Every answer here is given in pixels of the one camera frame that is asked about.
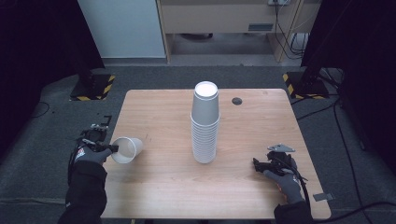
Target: table top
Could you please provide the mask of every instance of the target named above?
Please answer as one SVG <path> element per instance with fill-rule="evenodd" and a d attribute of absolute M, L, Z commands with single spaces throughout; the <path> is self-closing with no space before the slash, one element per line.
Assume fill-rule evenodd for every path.
<path fill-rule="evenodd" d="M 242 99 L 234 105 L 232 99 Z M 293 147 L 302 176 L 309 181 L 312 216 L 331 215 L 318 175 L 285 91 L 220 89 L 217 157 L 201 164 L 192 155 L 193 90 L 128 91 L 111 142 L 121 136 L 143 141 L 130 163 L 111 158 L 104 167 L 107 206 L 102 217 L 263 219 L 285 199 L 276 183 L 257 173 L 252 158 L 267 161 L 267 147 Z"/>

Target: black curtain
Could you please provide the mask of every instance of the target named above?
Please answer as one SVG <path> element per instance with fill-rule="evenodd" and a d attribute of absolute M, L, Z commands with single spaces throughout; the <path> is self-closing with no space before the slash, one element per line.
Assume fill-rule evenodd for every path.
<path fill-rule="evenodd" d="M 364 149 L 377 152 L 396 174 L 395 39 L 395 0 L 323 0 L 302 66 L 344 70 L 343 108 Z M 318 55 L 322 60 L 315 62 Z"/>
<path fill-rule="evenodd" d="M 31 117 L 42 88 L 77 73 L 66 33 L 87 68 L 104 67 L 77 0 L 0 0 L 0 156 Z"/>

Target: metal bracket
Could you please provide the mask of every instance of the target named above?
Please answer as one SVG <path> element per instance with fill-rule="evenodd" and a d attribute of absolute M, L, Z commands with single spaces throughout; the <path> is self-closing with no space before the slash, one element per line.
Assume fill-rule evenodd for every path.
<path fill-rule="evenodd" d="M 331 201 L 335 199 L 332 193 L 319 193 L 319 194 L 314 194 L 313 196 L 316 202 L 323 200 Z"/>
<path fill-rule="evenodd" d="M 296 150 L 291 147 L 287 147 L 281 143 L 268 147 L 268 150 L 275 151 L 275 152 L 295 152 Z"/>

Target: wall outlet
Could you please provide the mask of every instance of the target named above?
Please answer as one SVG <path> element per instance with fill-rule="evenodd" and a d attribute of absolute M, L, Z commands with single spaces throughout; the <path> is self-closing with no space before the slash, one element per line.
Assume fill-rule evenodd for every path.
<path fill-rule="evenodd" d="M 268 0 L 269 6 L 274 6 L 277 2 L 279 6 L 287 6 L 290 5 L 291 0 Z"/>

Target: white cabinet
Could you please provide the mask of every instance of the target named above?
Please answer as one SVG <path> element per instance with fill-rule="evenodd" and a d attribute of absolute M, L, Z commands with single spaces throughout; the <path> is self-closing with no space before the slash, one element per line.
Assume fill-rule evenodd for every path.
<path fill-rule="evenodd" d="M 266 0 L 157 0 L 157 5 L 168 61 L 174 34 L 261 32 L 281 62 L 292 33 L 309 33 L 320 0 L 289 0 L 278 7 Z"/>
<path fill-rule="evenodd" d="M 78 0 L 102 58 L 165 58 L 155 0 Z"/>

